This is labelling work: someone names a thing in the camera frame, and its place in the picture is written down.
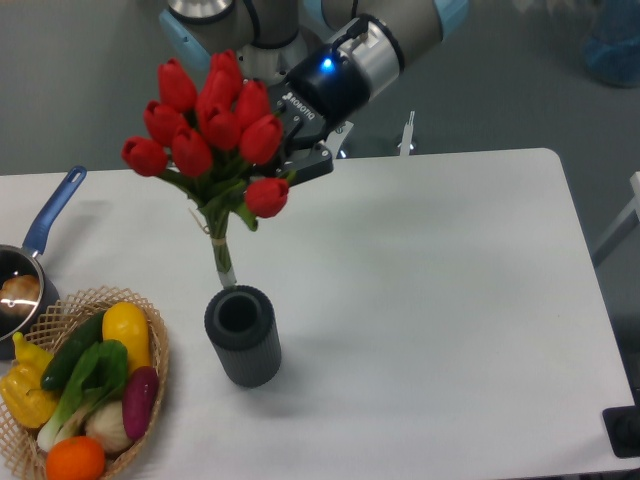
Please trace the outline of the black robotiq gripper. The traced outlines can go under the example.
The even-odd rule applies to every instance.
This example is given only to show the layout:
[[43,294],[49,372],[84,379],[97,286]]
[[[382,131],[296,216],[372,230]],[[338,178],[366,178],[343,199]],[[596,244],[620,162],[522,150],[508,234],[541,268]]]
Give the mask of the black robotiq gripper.
[[[266,89],[257,79],[243,84],[243,90]],[[280,178],[296,186],[333,171],[334,158],[319,141],[368,102],[370,87],[354,61],[324,45],[270,86],[268,95],[284,125],[284,148],[297,151],[287,154],[281,148],[268,164],[255,166],[249,178]]]

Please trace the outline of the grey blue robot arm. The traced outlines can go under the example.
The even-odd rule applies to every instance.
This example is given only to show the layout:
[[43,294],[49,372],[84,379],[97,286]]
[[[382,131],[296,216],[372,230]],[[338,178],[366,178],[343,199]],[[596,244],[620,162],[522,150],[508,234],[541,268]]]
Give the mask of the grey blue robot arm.
[[268,86],[284,140],[260,176],[328,174],[331,137],[465,20],[466,1],[170,1],[161,28],[188,66],[229,50]]

